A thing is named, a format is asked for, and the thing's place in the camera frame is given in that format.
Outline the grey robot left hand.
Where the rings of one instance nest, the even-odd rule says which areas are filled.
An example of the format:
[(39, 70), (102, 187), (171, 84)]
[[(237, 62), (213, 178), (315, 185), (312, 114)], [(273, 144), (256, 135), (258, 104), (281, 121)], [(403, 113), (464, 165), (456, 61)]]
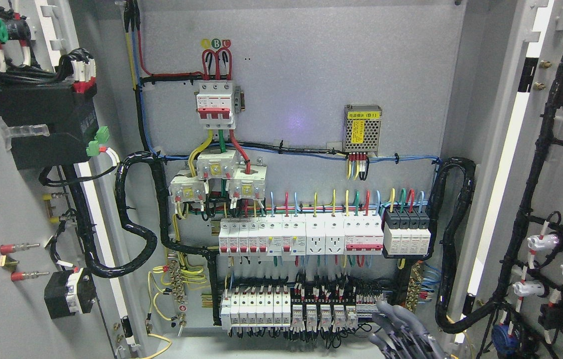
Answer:
[(379, 300), (378, 312), (372, 315), (375, 324), (386, 334), (370, 334), (369, 341), (386, 359), (450, 359), (425, 325), (411, 311)]

